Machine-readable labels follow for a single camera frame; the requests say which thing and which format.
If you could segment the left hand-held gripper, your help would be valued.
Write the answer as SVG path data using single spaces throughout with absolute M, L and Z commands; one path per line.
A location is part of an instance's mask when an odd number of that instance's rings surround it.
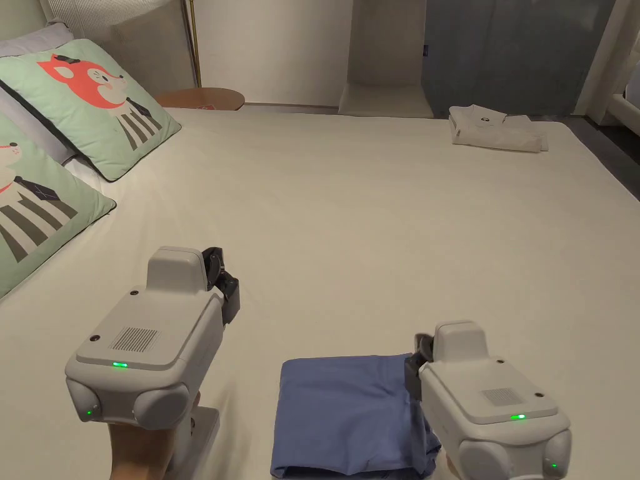
M 239 310 L 239 279 L 222 248 L 160 247 L 145 285 L 132 287 L 66 363 L 79 419 L 175 429 L 169 470 L 180 470 L 193 457 L 193 402 Z

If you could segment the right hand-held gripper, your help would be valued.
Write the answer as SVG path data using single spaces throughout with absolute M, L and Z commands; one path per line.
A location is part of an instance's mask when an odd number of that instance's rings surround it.
M 489 353 L 472 321 L 417 334 L 405 387 L 459 479 L 564 479 L 573 437 L 555 400 Z

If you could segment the person's left hand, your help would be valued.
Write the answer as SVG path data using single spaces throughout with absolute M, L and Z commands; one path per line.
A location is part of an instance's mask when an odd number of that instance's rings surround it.
M 110 423 L 110 479 L 164 479 L 174 455 L 178 430 L 150 431 Z

